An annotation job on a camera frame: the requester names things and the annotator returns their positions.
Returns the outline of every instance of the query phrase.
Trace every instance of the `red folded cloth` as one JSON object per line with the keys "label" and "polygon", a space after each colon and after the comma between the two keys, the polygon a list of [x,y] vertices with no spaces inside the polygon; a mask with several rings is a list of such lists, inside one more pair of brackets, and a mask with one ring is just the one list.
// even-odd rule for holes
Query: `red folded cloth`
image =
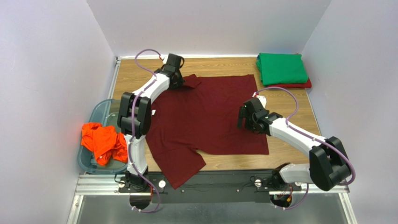
{"label": "red folded cloth", "polygon": [[239,107],[257,91],[253,75],[184,77],[184,86],[163,92],[146,135],[150,151],[176,189],[195,175],[209,154],[269,154],[266,135],[238,128]]}
{"label": "red folded cloth", "polygon": [[311,84],[310,78],[308,78],[306,83],[291,83],[291,84],[268,85],[268,87],[273,87],[273,86],[282,87],[282,88],[285,88],[285,89],[288,89],[288,88],[311,88],[312,84]]}

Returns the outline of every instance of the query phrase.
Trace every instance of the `white backdrop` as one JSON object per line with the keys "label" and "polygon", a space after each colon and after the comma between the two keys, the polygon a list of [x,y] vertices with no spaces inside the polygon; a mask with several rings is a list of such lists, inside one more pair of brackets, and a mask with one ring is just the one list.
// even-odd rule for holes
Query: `white backdrop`
{"label": "white backdrop", "polygon": [[0,223],[64,224],[115,57],[87,3],[0,3]]}
{"label": "white backdrop", "polygon": [[330,0],[87,0],[116,56],[300,53]]}
{"label": "white backdrop", "polygon": [[396,223],[398,2],[333,0],[303,51],[323,136],[335,135],[357,171],[358,223]]}

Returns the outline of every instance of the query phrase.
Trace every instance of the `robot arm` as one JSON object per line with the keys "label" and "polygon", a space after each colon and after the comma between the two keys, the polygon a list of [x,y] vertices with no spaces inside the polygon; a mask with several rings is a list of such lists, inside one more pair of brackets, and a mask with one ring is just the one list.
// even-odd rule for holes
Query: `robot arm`
{"label": "robot arm", "polygon": [[315,139],[323,140],[347,157],[338,138],[327,139],[307,132],[286,122],[281,115],[265,110],[265,104],[266,100],[263,96],[256,96],[244,102],[244,106],[240,108],[239,112],[238,127],[242,126],[242,120],[245,118],[246,129],[282,139],[310,159],[309,164],[288,163],[275,169],[273,185],[278,186],[292,182],[314,183],[320,189],[329,191],[351,175],[347,163],[335,151],[315,141]]}
{"label": "robot arm", "polygon": [[[127,171],[131,174],[138,175],[136,170],[131,166],[130,158],[133,160],[138,172],[143,174],[146,172],[148,165],[145,160],[145,135],[148,133],[151,125],[152,102],[167,89],[175,89],[184,84],[181,72],[181,61],[184,64],[184,58],[169,54],[163,59],[164,65],[155,71],[153,76],[143,87],[133,93],[125,92],[121,97],[121,105],[119,108],[118,126],[124,134],[128,144],[132,144],[128,154]],[[134,109],[134,138],[132,137],[132,104],[134,98],[140,93]]]}

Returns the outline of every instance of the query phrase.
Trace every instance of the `cable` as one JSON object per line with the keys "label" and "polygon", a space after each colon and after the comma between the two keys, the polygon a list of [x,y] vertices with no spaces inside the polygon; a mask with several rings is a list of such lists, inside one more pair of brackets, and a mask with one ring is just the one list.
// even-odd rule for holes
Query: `cable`
{"label": "cable", "polygon": [[249,187],[249,186],[253,186],[253,183],[248,182],[248,183],[244,184],[244,185],[239,189],[239,192],[242,192],[243,189],[245,189],[246,187]]}
{"label": "cable", "polygon": [[[142,69],[144,69],[144,70],[146,70],[146,71],[149,71],[150,73],[152,73],[152,75],[155,77],[155,79],[150,83],[150,84],[148,84],[146,87],[144,87],[144,91],[145,90],[147,90],[151,85],[153,85],[153,83],[155,83],[156,82],[156,74],[153,72],[153,71],[151,71],[150,69],[148,69],[148,68],[146,68],[146,67],[144,67],[144,66],[142,66],[142,65],[140,65],[138,62],[137,62],[137,58],[138,58],[138,56],[140,55],[140,54],[142,54],[143,52],[145,52],[145,51],[154,51],[154,52],[156,52],[158,55],[159,55],[159,58],[160,58],[160,53],[159,52],[157,52],[156,50],[153,50],[153,49],[145,49],[145,50],[142,50],[142,51],[140,51],[136,56],[135,56],[135,63],[138,65],[138,67],[140,67],[140,68],[142,68]],[[135,96],[135,98],[134,98],[134,100],[133,100],[133,105],[131,106],[131,111],[132,111],[132,113],[131,113],[131,139],[130,139],[130,142],[128,143],[128,151],[130,152],[131,151],[131,145],[132,145],[132,143],[133,143],[133,138],[135,137],[135,125],[134,125],[134,116],[135,116],[135,114],[134,114],[134,110],[135,110],[135,104],[137,103],[137,100],[138,100],[138,98],[140,97],[140,95],[141,94],[143,94],[144,92],[143,91],[140,91],[136,96]],[[155,189],[155,191],[156,191],[156,194],[157,194],[157,206],[154,208],[154,209],[152,209],[152,210],[148,210],[148,211],[145,211],[145,210],[141,210],[141,209],[138,209],[138,208],[136,208],[135,206],[133,206],[133,210],[136,210],[136,211],[139,211],[140,213],[153,213],[153,212],[155,212],[155,211],[157,211],[158,210],[158,208],[159,208],[159,206],[160,206],[160,200],[161,200],[161,198],[160,198],[160,194],[159,194],[159,191],[157,190],[157,188],[154,186],[154,184],[150,181],[150,180],[148,180],[147,178],[145,178],[140,172],[139,172],[139,170],[137,169],[137,167],[135,166],[135,164],[134,164],[134,161],[133,161],[133,158],[131,157],[131,153],[128,153],[128,158],[130,159],[130,164],[131,164],[131,166],[133,167],[133,169],[136,171],[136,173],[145,181],[145,182],[147,182],[153,189]]]}
{"label": "cable", "polygon": [[115,174],[115,178],[114,178],[115,182],[116,182],[116,183],[120,183],[120,184],[124,184],[124,182],[117,181],[117,180],[116,180],[116,176],[117,176],[117,174]]}
{"label": "cable", "polygon": [[307,183],[306,193],[304,194],[303,198],[299,202],[297,202],[297,204],[295,204],[294,206],[285,208],[285,207],[280,207],[280,206],[275,205],[275,208],[280,208],[282,210],[291,210],[291,209],[294,209],[294,208],[298,207],[304,201],[304,199],[307,197],[309,187],[310,187],[310,185]]}
{"label": "cable", "polygon": [[302,131],[300,131],[300,130],[294,128],[294,127],[292,127],[291,125],[289,125],[289,119],[290,119],[294,114],[296,114],[297,111],[299,110],[299,101],[298,101],[297,98],[293,95],[293,93],[291,93],[291,92],[288,91],[287,89],[284,89],[284,88],[276,87],[276,86],[275,86],[275,87],[267,87],[267,88],[261,89],[261,90],[255,92],[255,94],[257,95],[257,94],[258,94],[259,92],[261,92],[261,91],[270,90],[270,89],[283,90],[283,91],[287,92],[289,95],[291,95],[291,96],[293,97],[294,101],[296,102],[296,109],[294,110],[294,112],[293,112],[292,114],[290,114],[290,115],[287,116],[287,118],[286,118],[286,125],[287,125],[290,129],[294,130],[295,132],[297,132],[297,133],[299,133],[299,134],[301,134],[301,135],[303,135],[303,136],[306,136],[307,138],[310,138],[310,139],[312,139],[312,140],[314,140],[314,141],[317,141],[317,142],[319,142],[320,144],[325,145],[326,147],[329,147],[329,148],[332,149],[334,152],[336,152],[336,153],[347,163],[347,166],[348,166],[348,168],[349,168],[350,171],[351,171],[351,175],[352,175],[352,176],[351,176],[351,179],[350,179],[348,182],[343,182],[343,183],[340,183],[339,185],[349,185],[349,184],[351,184],[352,182],[354,182],[355,177],[356,177],[356,172],[355,172],[354,166],[352,165],[352,163],[348,160],[348,158],[347,158],[343,153],[341,153],[337,148],[335,148],[334,146],[330,145],[329,143],[327,143],[327,142],[325,142],[325,141],[322,141],[322,140],[320,140],[320,139],[317,139],[317,138],[315,138],[315,137],[313,137],[313,136],[311,136],[311,135],[309,135],[309,134],[307,134],[307,133],[304,133],[304,132],[302,132]]}
{"label": "cable", "polygon": [[183,57],[181,59],[183,60],[183,64],[180,65],[180,68],[182,68],[182,66],[185,64],[185,59]]}
{"label": "cable", "polygon": [[252,113],[252,114],[251,114],[251,119],[253,120],[254,123],[257,124],[257,120],[254,120],[254,114],[255,114],[255,113]]}
{"label": "cable", "polygon": [[255,183],[255,182],[256,182],[256,176],[251,176],[251,177],[249,178],[249,180],[250,180],[250,182]]}
{"label": "cable", "polygon": [[293,188],[292,188],[291,184],[289,184],[289,185],[286,187],[286,189],[284,190],[284,192],[282,192],[282,194],[279,194],[279,195],[277,195],[277,196],[281,196],[280,198],[282,198],[282,197],[285,195],[285,193],[286,193],[286,191],[287,191],[288,188],[290,188],[290,195],[291,195],[291,194],[293,193]]}

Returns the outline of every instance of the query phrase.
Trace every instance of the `screw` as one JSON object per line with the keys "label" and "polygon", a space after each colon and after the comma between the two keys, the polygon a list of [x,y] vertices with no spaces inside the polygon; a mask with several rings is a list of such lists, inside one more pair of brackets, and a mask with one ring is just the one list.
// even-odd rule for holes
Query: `screw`
{"label": "screw", "polygon": [[256,187],[261,187],[261,185],[262,185],[262,183],[261,183],[261,180],[260,179],[257,179],[256,181],[254,181],[254,185],[256,186]]}
{"label": "screw", "polygon": [[164,188],[165,186],[166,186],[166,181],[164,181],[164,180],[159,181],[159,187],[161,189]]}
{"label": "screw", "polygon": [[120,182],[118,183],[118,186],[119,186],[119,188],[124,188],[124,181],[120,181]]}

